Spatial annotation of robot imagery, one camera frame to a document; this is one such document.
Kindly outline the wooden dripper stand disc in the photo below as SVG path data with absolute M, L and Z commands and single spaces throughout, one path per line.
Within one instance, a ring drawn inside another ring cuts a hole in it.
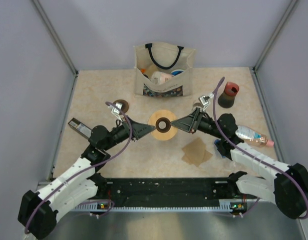
M 176 120 L 176 115 L 165 109 L 154 112 L 148 120 L 148 124 L 155 126 L 155 130 L 151 132 L 153 138 L 159 141 L 168 141 L 176 136 L 177 128 L 171 125 Z

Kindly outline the blue cone dripper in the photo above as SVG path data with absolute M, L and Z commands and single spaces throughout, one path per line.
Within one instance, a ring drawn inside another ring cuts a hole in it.
M 216 139 L 216 140 L 214 141 L 214 145 L 215 145 L 215 149 L 216 149 L 216 151 L 219 153 L 219 155 L 220 155 L 222 158 L 226 158 L 226 156 L 224 155 L 223 146 L 222 146 L 222 144 L 220 144 L 220 140 L 219 140 L 219 139 Z

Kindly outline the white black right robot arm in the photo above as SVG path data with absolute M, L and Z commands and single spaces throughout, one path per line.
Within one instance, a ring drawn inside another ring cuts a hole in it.
M 275 204 L 290 219 L 308 217 L 307 169 L 299 163 L 288 165 L 274 160 L 253 149 L 236 135 L 238 127 L 232 114 L 225 113 L 214 120 L 196 108 L 171 125 L 187 133 L 200 131 L 216 137 L 216 148 L 223 157 L 257 174 L 252 176 L 244 171 L 230 174 L 227 192 L 231 197 L 253 195 Z

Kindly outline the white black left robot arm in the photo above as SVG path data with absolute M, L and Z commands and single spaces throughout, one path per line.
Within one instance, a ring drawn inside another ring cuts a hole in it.
M 151 133 L 155 126 L 135 122 L 129 117 L 107 130 L 97 125 L 91 130 L 89 145 L 81 156 L 59 177 L 38 191 L 27 191 L 21 200 L 18 221 L 26 234 L 46 238 L 61 218 L 84 201 L 106 195 L 107 186 L 97 172 L 113 159 L 107 150 L 121 142 L 129 144 Z

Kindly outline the brown paper coffee filter stack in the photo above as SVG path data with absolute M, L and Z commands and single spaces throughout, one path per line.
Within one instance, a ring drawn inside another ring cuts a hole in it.
M 213 157 L 213 154 L 206 150 L 206 144 L 199 137 L 184 146 L 182 151 L 184 153 L 182 160 L 196 167 Z

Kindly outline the clear glass server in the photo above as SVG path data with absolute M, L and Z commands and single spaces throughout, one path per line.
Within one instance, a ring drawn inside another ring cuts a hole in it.
M 198 100 L 194 101 L 192 104 L 192 110 L 195 110 L 196 108 L 201 108 L 201 103 Z

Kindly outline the dark flask with red cap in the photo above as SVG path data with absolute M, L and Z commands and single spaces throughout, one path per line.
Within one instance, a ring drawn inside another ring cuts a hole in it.
M 223 93 L 218 98 L 218 104 L 225 109 L 234 105 L 235 97 L 239 92 L 239 86 L 233 82 L 227 82 Z

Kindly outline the beige canvas tote bag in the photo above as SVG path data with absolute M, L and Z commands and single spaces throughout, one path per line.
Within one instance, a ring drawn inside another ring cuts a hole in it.
M 195 49 L 165 42 L 134 47 L 134 93 L 153 98 L 192 95 Z

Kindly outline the dark rectangular box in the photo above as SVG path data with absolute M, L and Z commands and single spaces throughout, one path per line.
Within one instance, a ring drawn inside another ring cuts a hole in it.
M 71 129 L 77 132 L 79 135 L 83 136 L 84 138 L 88 139 L 91 136 L 92 129 L 83 124 L 81 121 L 77 120 L 76 118 L 72 118 L 68 125 Z

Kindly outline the clear pink lotion bottle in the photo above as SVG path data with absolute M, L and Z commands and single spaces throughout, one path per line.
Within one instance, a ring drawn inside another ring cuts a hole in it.
M 238 125 L 238 129 L 235 131 L 235 134 L 249 145 L 254 145 L 258 147 L 273 147 L 274 142 L 270 140 L 266 135 L 260 134 L 259 132 L 254 131 L 253 129 L 244 126 Z

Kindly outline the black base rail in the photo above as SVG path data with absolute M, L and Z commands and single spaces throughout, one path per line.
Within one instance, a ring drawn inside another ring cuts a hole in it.
M 117 208 L 217 207 L 219 200 L 242 198 L 223 177 L 106 178 L 94 197 Z

